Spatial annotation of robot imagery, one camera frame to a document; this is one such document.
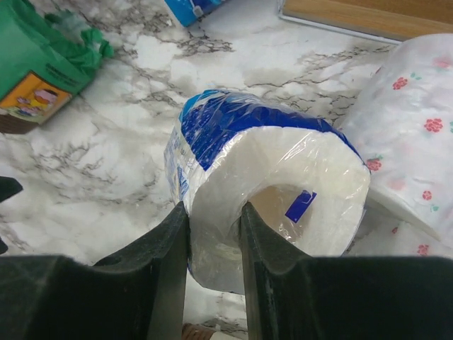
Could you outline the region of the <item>blue white paper towel roll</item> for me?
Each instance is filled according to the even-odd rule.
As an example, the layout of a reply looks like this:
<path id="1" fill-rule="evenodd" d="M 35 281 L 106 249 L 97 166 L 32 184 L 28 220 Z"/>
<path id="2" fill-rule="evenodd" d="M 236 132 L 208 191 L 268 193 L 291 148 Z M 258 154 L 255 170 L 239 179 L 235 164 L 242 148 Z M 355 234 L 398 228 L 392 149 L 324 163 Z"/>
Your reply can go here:
<path id="1" fill-rule="evenodd" d="M 222 0 L 164 0 L 165 5 L 176 21 L 188 27 L 220 7 Z"/>

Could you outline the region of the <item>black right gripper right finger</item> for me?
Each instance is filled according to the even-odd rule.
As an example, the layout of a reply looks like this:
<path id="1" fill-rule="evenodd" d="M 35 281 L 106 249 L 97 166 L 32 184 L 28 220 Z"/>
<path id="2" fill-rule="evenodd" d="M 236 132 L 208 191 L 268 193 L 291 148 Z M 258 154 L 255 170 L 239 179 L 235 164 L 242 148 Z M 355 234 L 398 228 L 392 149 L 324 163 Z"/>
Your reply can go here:
<path id="1" fill-rule="evenodd" d="M 250 339 L 451 339 L 452 261 L 312 257 L 247 203 L 240 243 Z"/>

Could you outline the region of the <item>green wrapped roll near left arm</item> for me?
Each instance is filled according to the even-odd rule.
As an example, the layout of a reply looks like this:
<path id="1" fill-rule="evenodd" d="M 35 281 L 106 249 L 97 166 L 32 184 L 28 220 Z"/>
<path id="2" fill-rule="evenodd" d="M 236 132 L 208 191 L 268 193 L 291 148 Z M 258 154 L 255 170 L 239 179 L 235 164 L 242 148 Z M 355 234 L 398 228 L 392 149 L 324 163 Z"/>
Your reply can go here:
<path id="1" fill-rule="evenodd" d="M 1 132 L 30 132 L 66 105 L 113 56 L 102 32 L 62 8 L 1 2 Z"/>

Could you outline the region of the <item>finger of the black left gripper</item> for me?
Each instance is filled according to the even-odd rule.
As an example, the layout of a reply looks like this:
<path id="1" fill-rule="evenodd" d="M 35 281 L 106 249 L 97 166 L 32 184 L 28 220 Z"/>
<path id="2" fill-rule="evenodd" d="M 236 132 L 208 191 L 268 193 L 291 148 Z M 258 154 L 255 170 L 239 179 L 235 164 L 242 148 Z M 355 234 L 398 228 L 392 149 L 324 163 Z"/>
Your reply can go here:
<path id="1" fill-rule="evenodd" d="M 23 243 L 11 228 L 18 196 L 23 186 L 9 176 L 1 176 L 1 255 L 22 255 Z"/>

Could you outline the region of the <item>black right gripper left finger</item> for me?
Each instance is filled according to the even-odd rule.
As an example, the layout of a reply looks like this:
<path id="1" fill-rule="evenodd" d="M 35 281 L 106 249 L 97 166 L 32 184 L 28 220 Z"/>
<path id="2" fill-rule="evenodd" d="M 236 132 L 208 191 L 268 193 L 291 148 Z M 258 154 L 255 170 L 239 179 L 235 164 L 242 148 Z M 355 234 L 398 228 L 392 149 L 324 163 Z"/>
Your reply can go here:
<path id="1" fill-rule="evenodd" d="M 179 339 L 187 252 L 188 216 L 178 204 L 93 266 L 66 256 L 4 256 L 1 338 Z"/>

